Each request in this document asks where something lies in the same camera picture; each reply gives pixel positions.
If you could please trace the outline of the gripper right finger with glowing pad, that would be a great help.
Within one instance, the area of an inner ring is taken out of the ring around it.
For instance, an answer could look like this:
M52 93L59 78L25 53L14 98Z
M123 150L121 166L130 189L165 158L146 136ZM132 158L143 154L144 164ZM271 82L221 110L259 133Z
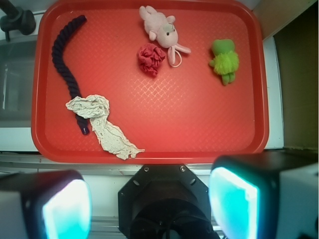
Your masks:
M316 239L319 159L313 152L262 152L219 157L208 195L229 239Z

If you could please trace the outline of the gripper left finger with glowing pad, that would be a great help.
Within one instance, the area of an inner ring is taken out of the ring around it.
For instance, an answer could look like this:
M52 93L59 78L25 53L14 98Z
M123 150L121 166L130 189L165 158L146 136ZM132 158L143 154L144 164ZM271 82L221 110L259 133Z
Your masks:
M86 239L91 217L90 188L75 170L0 177L2 239Z

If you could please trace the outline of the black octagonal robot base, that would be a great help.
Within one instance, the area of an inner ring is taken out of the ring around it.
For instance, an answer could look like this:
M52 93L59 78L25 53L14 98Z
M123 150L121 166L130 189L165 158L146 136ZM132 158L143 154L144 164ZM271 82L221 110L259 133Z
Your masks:
M208 187L185 165L144 165L118 192L128 239L217 239Z

